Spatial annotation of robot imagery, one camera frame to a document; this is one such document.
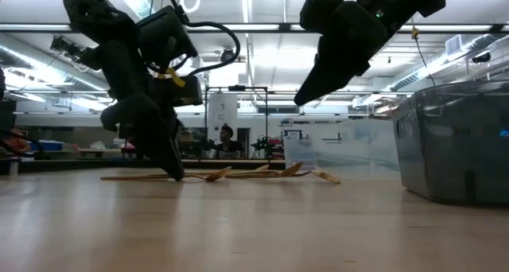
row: pipe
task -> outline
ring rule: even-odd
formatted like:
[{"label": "pipe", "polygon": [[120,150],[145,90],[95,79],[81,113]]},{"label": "pipe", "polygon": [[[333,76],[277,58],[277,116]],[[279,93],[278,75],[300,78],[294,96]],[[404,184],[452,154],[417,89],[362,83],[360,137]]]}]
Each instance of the pipe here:
[{"label": "pipe", "polygon": [[493,72],[497,69],[504,68],[506,66],[509,66],[509,60],[505,60],[500,62],[499,64],[495,64],[489,68],[480,69],[479,71],[473,72],[472,74],[469,74],[467,76],[464,76],[458,80],[455,80],[451,83],[459,83],[459,82],[466,82],[466,81],[472,81],[476,77],[483,76],[485,74],[488,74],[489,72]]},{"label": "pipe", "polygon": [[428,65],[427,69],[424,63],[421,63],[419,68],[413,70],[410,74],[406,73],[397,77],[396,81],[386,86],[383,91],[397,91],[412,83],[423,80],[428,76],[428,72],[429,74],[434,74],[455,64],[455,61],[474,57],[481,50],[485,50],[487,47],[495,44],[497,41],[504,40],[507,37],[508,36],[505,34],[484,34],[483,36],[471,40],[464,49],[466,53],[452,60],[449,60],[449,56],[444,50],[440,54],[433,56],[426,61],[426,64]]}]

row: ceiling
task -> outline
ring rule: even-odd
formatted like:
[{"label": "ceiling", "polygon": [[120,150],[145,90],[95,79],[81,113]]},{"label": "ceiling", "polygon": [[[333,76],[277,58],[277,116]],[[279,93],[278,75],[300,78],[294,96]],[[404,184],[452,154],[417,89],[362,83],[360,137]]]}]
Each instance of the ceiling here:
[{"label": "ceiling", "polygon": [[[109,0],[119,10],[139,20],[133,0]],[[152,0],[134,0],[143,4]],[[196,0],[185,0],[188,8],[193,7]],[[191,21],[215,21],[219,23],[282,23],[299,22],[299,13],[304,0],[200,0],[197,10],[188,13]],[[153,0],[153,9],[168,6],[169,0]],[[509,0],[447,0],[447,6],[440,12],[423,18],[414,17],[414,22],[423,24],[495,24],[509,21]],[[62,0],[1,0],[0,23],[68,23]],[[49,49],[54,36],[64,36],[69,41],[82,46],[94,47],[96,44],[81,34],[51,33],[4,33],[15,40],[37,49],[52,58],[72,66],[72,62],[64,56],[56,56]],[[230,37],[222,33],[190,34],[199,54],[203,57],[215,58],[218,52],[232,47]],[[422,34],[419,38],[422,56],[429,60],[440,56],[445,51],[445,42],[453,34]],[[238,33],[242,45],[241,55],[246,56],[246,44],[252,47],[253,77],[252,84],[268,86],[277,90],[298,89],[313,66],[313,58],[319,36],[311,33]],[[492,64],[504,60],[507,50],[505,43],[493,49]],[[437,70],[433,77],[439,83],[447,83],[466,76],[474,68],[480,70],[490,64],[474,64],[467,66],[467,61],[458,60],[453,65]],[[405,74],[422,67],[422,58],[418,47],[410,35],[397,34],[371,60],[371,68],[361,77],[354,78],[344,90],[373,91],[387,89],[390,84]],[[221,72],[211,73],[212,86],[224,86],[239,82],[239,73],[245,73],[245,64],[235,64]],[[106,82],[101,72],[88,70],[84,74]],[[426,78],[400,89],[400,91],[416,91],[429,86]],[[331,96],[328,100],[352,100],[355,95]]]}]

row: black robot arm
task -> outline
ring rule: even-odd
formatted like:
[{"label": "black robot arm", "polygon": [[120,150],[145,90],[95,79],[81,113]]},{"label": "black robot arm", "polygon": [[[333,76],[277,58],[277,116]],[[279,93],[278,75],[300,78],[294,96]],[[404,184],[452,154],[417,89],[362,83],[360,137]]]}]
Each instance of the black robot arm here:
[{"label": "black robot arm", "polygon": [[423,17],[445,0],[306,0],[302,28],[321,34],[315,65],[295,96],[304,105],[363,75],[368,61],[417,12]]},{"label": "black robot arm", "polygon": [[[175,58],[197,56],[183,26],[193,24],[175,4],[138,23],[107,0],[64,0],[64,6],[71,27],[98,44],[82,51],[79,62],[101,69],[118,100],[102,112],[104,128],[117,131],[120,125],[123,137],[179,181],[184,176],[177,147],[181,122],[174,107],[201,104],[200,83],[189,75],[177,77],[177,86],[176,80],[153,78],[148,68],[164,76]],[[234,37],[236,54],[218,67],[240,52],[239,40],[227,33]]]}]

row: table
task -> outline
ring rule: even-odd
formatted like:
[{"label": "table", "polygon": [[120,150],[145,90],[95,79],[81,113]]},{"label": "table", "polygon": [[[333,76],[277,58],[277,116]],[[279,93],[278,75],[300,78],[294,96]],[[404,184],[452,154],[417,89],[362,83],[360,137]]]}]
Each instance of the table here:
[{"label": "table", "polygon": [[509,265],[509,211],[432,204],[400,180],[99,181],[160,172],[0,181],[0,271],[479,272]]}]

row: wooden utensil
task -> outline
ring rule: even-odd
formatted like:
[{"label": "wooden utensil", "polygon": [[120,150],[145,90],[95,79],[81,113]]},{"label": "wooden utensil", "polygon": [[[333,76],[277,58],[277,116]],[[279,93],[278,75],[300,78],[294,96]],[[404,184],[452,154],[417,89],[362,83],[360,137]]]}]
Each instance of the wooden utensil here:
[{"label": "wooden utensil", "polygon": [[[204,181],[217,181],[220,178],[224,177],[229,171],[231,171],[231,167],[227,167],[221,169],[219,171],[210,172],[208,176],[202,176],[196,173],[186,173],[184,178],[192,177],[199,178]],[[168,174],[154,174],[154,175],[145,175],[145,176],[134,176],[134,177],[101,177],[101,181],[147,181],[147,180],[164,180],[170,178]]]},{"label": "wooden utensil", "polygon": [[292,165],[288,169],[285,169],[281,173],[278,171],[251,171],[251,172],[244,172],[244,173],[229,173],[226,175],[226,178],[239,178],[239,179],[245,179],[245,178],[272,178],[272,177],[291,177],[295,173],[297,173],[302,166],[304,165],[304,162],[299,162],[295,165]]},{"label": "wooden utensil", "polygon": [[[251,171],[245,171],[245,172],[234,172],[234,173],[229,173],[228,175],[235,175],[235,174],[240,174],[240,173],[266,173],[266,172],[274,172],[274,173],[279,173],[278,171],[269,171],[267,170],[269,168],[269,165],[262,165],[261,167],[257,168],[257,169],[254,169],[254,170],[251,170]],[[215,173],[216,171],[211,171],[211,172],[198,172],[198,173],[194,173],[196,175],[209,175],[211,173]]]},{"label": "wooden utensil", "polygon": [[316,170],[313,170],[312,173],[315,176],[321,177],[321,178],[323,178],[326,181],[331,181],[331,182],[333,182],[335,184],[340,184],[341,183],[340,179],[338,179],[337,177],[334,177],[332,174],[327,173],[325,171],[316,169]]}]

